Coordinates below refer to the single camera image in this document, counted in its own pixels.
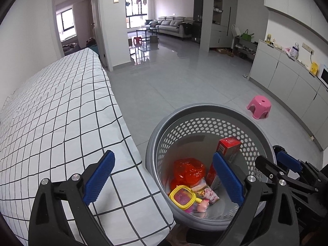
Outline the red toothpaste box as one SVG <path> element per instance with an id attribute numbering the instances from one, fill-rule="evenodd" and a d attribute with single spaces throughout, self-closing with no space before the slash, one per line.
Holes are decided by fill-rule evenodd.
<path id="1" fill-rule="evenodd" d="M 236 137 L 222 138 L 217 144 L 216 153 L 222 157 L 225 163 L 233 163 L 234 159 L 240 152 L 240 147 L 241 141 Z M 205 180 L 212 190 L 217 190 L 221 185 L 221 179 L 217 175 L 213 163 L 211 163 Z"/>

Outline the pink snack wrapper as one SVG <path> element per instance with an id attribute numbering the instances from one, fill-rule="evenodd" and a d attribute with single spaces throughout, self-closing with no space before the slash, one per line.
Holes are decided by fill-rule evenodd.
<path id="1" fill-rule="evenodd" d="M 219 196 L 208 186 L 204 178 L 192 186 L 191 190 L 199 198 L 207 199 L 210 204 L 215 204 L 220 199 Z"/>

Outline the yellow plastic ring lid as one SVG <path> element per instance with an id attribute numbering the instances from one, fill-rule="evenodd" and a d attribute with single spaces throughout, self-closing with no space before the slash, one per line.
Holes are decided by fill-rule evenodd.
<path id="1" fill-rule="evenodd" d="M 169 194 L 171 201 L 179 207 L 179 209 L 186 210 L 194 205 L 194 203 L 202 203 L 202 199 L 198 198 L 196 194 L 185 185 L 179 185 Z"/>

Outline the red plastic bag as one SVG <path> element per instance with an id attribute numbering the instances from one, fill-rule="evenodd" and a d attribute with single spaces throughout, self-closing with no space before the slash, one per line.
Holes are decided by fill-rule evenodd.
<path id="1" fill-rule="evenodd" d="M 173 164 L 173 179 L 170 188 L 174 190 L 180 185 L 195 186 L 205 174 L 205 165 L 195 158 L 176 160 Z"/>

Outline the pink plastic shuttlecock toy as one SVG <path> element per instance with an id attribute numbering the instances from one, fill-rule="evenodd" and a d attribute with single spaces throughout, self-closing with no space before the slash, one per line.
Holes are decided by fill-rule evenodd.
<path id="1" fill-rule="evenodd" d="M 184 207 L 186 204 L 190 203 L 192 194 L 184 190 L 180 190 L 174 195 L 174 198 L 179 205 Z"/>

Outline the pink pig toy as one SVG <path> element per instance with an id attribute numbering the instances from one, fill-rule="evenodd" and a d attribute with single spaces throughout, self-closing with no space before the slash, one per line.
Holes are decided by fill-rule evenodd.
<path id="1" fill-rule="evenodd" d="M 208 209 L 208 206 L 209 206 L 209 200 L 204 199 L 200 203 L 198 203 L 197 211 L 199 213 L 204 213 Z"/>

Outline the pink plastic stool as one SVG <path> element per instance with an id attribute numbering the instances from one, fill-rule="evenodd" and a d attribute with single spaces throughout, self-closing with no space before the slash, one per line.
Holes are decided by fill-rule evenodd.
<path id="1" fill-rule="evenodd" d="M 254 96 L 246 108 L 252 112 L 254 119 L 264 119 L 269 116 L 271 106 L 271 102 L 265 96 Z"/>

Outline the grey perforated laundry basket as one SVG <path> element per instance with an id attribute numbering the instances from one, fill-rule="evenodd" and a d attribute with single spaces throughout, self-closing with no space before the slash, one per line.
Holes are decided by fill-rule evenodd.
<path id="1" fill-rule="evenodd" d="M 235 137 L 241 142 L 233 163 L 245 175 L 251 174 L 259 181 L 267 182 L 267 177 L 255 167 L 255 160 L 262 155 L 276 163 L 273 147 L 258 125 L 232 108 L 206 103 L 184 106 L 161 120 L 151 134 L 146 149 L 146 169 L 163 194 L 176 223 L 217 232 L 225 230 L 238 211 L 238 205 L 230 200 L 223 186 L 214 188 L 220 199 L 204 213 L 186 213 L 168 196 L 174 162 L 195 158 L 209 169 L 219 140 L 226 137 Z"/>

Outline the white microwave oven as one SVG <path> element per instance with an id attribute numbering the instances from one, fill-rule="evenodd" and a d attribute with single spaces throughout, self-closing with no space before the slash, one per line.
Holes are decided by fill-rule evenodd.
<path id="1" fill-rule="evenodd" d="M 324 64 L 320 64 L 319 66 L 318 79 L 328 88 L 328 68 Z"/>

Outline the white checkered tablecloth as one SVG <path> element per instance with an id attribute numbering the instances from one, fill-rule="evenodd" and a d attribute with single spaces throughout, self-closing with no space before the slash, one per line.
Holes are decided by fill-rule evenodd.
<path id="1" fill-rule="evenodd" d="M 158 245 L 173 215 L 124 121 L 96 53 L 84 49 L 28 79 L 1 111 L 1 213 L 28 244 L 32 204 L 40 182 L 67 180 L 105 151 L 115 166 L 90 205 L 114 245 Z"/>

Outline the green bag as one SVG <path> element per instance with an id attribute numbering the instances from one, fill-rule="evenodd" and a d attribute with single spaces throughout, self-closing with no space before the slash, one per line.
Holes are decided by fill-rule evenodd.
<path id="1" fill-rule="evenodd" d="M 245 41 L 250 42 L 252 40 L 252 37 L 254 36 L 253 33 L 249 33 L 248 29 L 241 35 L 241 38 Z"/>

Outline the grey sofa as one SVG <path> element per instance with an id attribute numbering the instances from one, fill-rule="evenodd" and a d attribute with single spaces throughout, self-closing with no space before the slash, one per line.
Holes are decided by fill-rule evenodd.
<path id="1" fill-rule="evenodd" d="M 149 21 L 145 27 L 157 30 L 160 34 L 167 34 L 185 39 L 192 37 L 194 20 L 192 17 L 159 17 L 156 20 Z"/>

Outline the red small stool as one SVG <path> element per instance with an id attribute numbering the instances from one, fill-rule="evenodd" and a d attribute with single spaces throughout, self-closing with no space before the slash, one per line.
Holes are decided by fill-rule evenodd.
<path id="1" fill-rule="evenodd" d="M 141 46 L 142 45 L 142 37 L 134 37 L 133 43 L 135 46 Z"/>

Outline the glass coffee table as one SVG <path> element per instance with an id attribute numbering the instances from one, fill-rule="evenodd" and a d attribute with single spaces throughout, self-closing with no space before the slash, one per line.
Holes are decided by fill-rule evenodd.
<path id="1" fill-rule="evenodd" d="M 140 42 L 148 42 L 151 40 L 151 36 L 157 36 L 159 32 L 158 27 L 144 27 L 136 29 L 136 37 L 140 38 Z"/>

